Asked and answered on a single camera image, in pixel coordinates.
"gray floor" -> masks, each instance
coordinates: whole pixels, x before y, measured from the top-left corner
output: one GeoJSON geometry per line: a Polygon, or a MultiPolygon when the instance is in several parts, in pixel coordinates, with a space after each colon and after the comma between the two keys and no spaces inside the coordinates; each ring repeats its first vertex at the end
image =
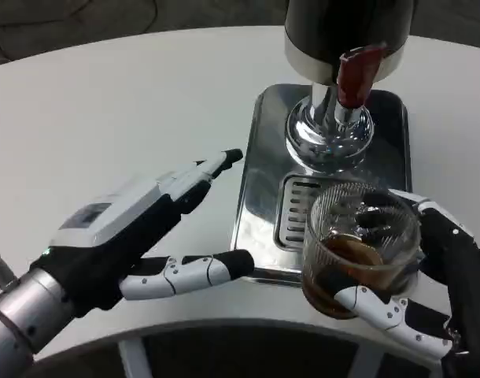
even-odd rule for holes
{"type": "MultiPolygon", "coordinates": [[[[0,0],[0,64],[145,32],[282,24],[286,0],[0,0]]],[[[480,0],[421,0],[412,34],[480,47],[480,0]]]]}

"red handle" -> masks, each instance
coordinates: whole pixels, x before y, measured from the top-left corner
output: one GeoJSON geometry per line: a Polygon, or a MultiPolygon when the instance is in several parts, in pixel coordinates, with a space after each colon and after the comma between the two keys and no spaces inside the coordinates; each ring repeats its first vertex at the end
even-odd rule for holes
{"type": "Polygon", "coordinates": [[[366,102],[385,50],[386,44],[379,43],[358,47],[340,57],[338,101],[345,108],[356,109],[366,102]]]}

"brown liquid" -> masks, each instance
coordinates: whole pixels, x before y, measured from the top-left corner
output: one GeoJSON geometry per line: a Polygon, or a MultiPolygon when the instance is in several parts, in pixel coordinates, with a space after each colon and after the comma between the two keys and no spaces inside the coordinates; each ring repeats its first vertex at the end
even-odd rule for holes
{"type": "MultiPolygon", "coordinates": [[[[346,236],[338,236],[324,242],[327,248],[334,254],[347,261],[354,262],[360,265],[381,265],[382,258],[376,250],[358,240],[350,239],[346,236]]],[[[337,263],[336,266],[349,276],[354,277],[362,284],[384,288],[388,272],[376,272],[367,269],[354,268],[347,264],[337,263]]],[[[350,319],[355,317],[353,313],[348,311],[345,307],[336,302],[331,295],[326,293],[323,287],[319,286],[319,275],[326,274],[326,265],[317,272],[316,277],[312,279],[308,274],[303,272],[302,288],[305,297],[318,311],[336,319],[350,319]]]]}

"stainless steel drip tray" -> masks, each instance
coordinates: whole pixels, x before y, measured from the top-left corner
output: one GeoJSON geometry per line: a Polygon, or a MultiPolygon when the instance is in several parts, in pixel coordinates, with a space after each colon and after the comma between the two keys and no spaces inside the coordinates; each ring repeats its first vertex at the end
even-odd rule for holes
{"type": "Polygon", "coordinates": [[[275,226],[275,242],[280,248],[303,248],[306,215],[312,203],[325,188],[339,182],[312,176],[288,176],[284,180],[275,226]]]}
{"type": "Polygon", "coordinates": [[[231,246],[253,255],[257,282],[299,286],[306,213],[329,185],[364,180],[411,189],[406,110],[385,91],[371,92],[375,136],[359,167],[331,177],[299,165],[286,148],[286,120],[309,93],[309,86],[274,85],[254,110],[231,246]]]}

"drip tray grate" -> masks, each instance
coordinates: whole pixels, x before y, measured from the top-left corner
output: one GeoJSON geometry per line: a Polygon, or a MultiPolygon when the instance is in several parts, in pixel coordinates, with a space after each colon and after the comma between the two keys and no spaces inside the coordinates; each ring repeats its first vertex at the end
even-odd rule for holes
{"type": "Polygon", "coordinates": [[[283,249],[301,250],[312,203],[326,188],[341,182],[329,177],[288,176],[279,198],[275,242],[283,249]]]}

